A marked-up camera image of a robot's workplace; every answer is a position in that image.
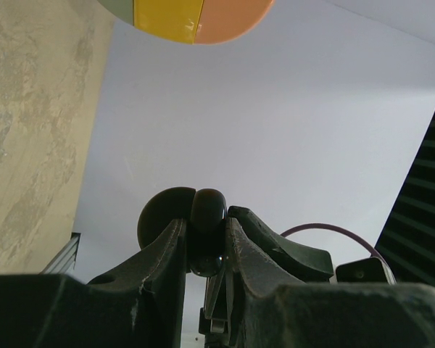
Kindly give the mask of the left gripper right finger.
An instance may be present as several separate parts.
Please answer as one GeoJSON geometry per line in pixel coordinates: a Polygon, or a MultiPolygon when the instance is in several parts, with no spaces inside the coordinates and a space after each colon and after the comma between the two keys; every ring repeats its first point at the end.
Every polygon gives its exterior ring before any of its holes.
{"type": "Polygon", "coordinates": [[[232,347],[435,347],[435,288],[305,283],[226,223],[232,347]]]}

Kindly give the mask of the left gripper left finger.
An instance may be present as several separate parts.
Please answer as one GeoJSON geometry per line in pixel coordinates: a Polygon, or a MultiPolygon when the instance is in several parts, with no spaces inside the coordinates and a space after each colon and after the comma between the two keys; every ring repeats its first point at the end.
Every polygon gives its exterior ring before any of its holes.
{"type": "Polygon", "coordinates": [[[179,347],[185,220],[81,283],[65,274],[0,275],[0,347],[179,347]]]}

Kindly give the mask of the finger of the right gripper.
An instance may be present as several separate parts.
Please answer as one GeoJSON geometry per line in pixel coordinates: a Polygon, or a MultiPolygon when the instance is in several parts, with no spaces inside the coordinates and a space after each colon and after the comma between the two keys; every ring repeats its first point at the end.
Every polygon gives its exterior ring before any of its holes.
{"type": "MultiPolygon", "coordinates": [[[[290,241],[271,230],[253,211],[246,207],[231,206],[228,218],[236,218],[246,236],[266,253],[278,266],[304,282],[328,282],[333,276],[333,263],[330,254],[290,241]]],[[[225,266],[214,277],[207,279],[202,314],[207,320],[219,318],[227,320],[226,304],[223,317],[218,317],[215,309],[219,293],[225,291],[225,266]]]]}

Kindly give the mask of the black earbud charging case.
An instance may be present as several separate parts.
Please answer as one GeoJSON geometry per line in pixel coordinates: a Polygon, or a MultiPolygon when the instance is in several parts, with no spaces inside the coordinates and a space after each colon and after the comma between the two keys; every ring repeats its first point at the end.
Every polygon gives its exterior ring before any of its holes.
{"type": "Polygon", "coordinates": [[[168,188],[153,196],[138,219],[141,248],[150,245],[172,220],[186,221],[189,270],[201,277],[217,275],[225,251],[225,197],[212,188],[168,188]]]}

